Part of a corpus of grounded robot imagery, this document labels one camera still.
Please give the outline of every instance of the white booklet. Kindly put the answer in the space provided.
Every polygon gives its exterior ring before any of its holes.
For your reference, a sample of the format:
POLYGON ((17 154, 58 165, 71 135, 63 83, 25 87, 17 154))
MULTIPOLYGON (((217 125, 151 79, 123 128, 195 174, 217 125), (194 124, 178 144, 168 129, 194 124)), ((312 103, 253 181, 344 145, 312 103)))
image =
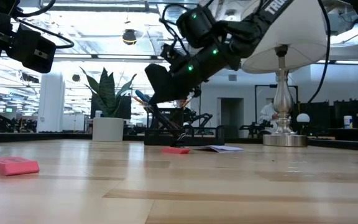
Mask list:
POLYGON ((245 151, 243 148, 233 147, 233 146, 200 146, 200 147, 195 147, 193 149, 204 150, 204 151, 213 151, 213 152, 217 152, 217 153, 245 151))

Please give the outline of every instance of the person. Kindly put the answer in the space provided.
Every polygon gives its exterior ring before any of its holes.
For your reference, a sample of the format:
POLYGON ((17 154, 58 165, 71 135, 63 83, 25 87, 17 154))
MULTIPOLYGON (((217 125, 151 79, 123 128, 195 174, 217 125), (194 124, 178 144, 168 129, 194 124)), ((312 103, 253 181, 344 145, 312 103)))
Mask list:
POLYGON ((274 100, 262 108, 262 110, 260 111, 259 120, 258 120, 259 124, 262 124, 264 122, 264 120, 270 121, 270 124, 272 124, 273 127, 265 128, 265 131, 270 134, 274 133, 277 130, 276 121, 278 120, 278 114, 274 110, 273 102, 274 102, 274 100))

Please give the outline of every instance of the wooden table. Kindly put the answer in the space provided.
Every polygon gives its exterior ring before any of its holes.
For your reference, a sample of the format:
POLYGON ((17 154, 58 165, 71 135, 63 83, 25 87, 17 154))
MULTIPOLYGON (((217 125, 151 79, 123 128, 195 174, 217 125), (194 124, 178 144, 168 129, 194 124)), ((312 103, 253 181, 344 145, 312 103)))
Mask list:
POLYGON ((177 155, 141 142, 0 144, 0 157, 41 169, 0 176, 0 223, 358 223, 358 151, 241 147, 177 155))

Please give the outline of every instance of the pink eraser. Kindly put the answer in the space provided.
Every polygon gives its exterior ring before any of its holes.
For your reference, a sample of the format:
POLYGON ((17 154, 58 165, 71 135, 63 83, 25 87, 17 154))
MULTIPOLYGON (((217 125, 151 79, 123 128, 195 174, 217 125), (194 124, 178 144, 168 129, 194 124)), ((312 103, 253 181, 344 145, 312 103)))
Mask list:
POLYGON ((188 148, 177 148, 177 147, 165 147, 162 149, 164 153, 174 153, 174 154, 188 154, 190 149, 188 148))
POLYGON ((40 167, 37 161, 24 159, 21 157, 0 158, 1 175, 18 175, 39 172, 40 167))

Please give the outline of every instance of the ceiling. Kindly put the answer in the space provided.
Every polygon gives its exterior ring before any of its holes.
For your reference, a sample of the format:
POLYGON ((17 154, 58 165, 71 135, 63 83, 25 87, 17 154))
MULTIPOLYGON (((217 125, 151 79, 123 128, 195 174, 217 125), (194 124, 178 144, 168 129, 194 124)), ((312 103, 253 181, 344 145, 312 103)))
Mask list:
MULTIPOLYGON (((136 57, 139 58, 143 55, 159 55, 164 43, 172 43, 172 36, 158 22, 158 19, 164 7, 173 2, 188 8, 196 7, 198 4, 198 0, 57 0, 54 7, 47 13, 26 20, 75 42, 75 46, 71 49, 57 50, 57 57, 61 56, 60 54, 66 54, 61 57, 97 54, 108 55, 107 58, 130 57, 128 55, 131 57, 137 55, 136 57), (122 41, 121 35, 126 29, 137 31, 135 45, 126 45, 122 41)), ((208 1, 201 0, 200 4, 203 5, 206 2, 208 1)), ((242 9, 248 3, 250 1, 215 0, 210 8, 216 19, 238 21, 241 18, 242 9)), ((350 5, 337 0, 325 0, 324 4, 330 12, 329 16, 335 34, 333 46, 358 45, 358 24, 353 23, 357 19, 357 14, 350 5)), ((22 0, 20 7, 24 12, 32 12, 36 10, 37 5, 37 1, 22 0)), ((170 7, 166 13, 166 19, 175 22, 182 13, 184 13, 182 8, 170 7)), ((57 45, 66 44, 48 34, 43 35, 57 45)), ((186 40, 184 44, 190 52, 193 51, 186 40)), ((177 49, 182 50, 179 43, 177 43, 177 49)), ((144 68, 150 63, 147 60, 136 63, 117 62, 117 60, 71 60, 73 59, 61 58, 59 60, 57 58, 54 65, 62 68, 66 80, 65 110, 67 113, 89 113, 91 93, 84 85, 86 79, 80 67, 97 80, 102 68, 106 67, 109 72, 114 72, 114 79, 119 86, 137 73, 134 88, 153 94, 144 73, 144 68), (82 76, 80 82, 74 82, 71 79, 73 74, 82 76)), ((1 105, 17 105, 19 112, 32 114, 37 111, 40 85, 23 81, 23 73, 39 80, 42 77, 41 74, 24 68, 19 62, 0 58, 0 107, 1 105)), ((143 111, 140 106, 135 110, 143 111)))

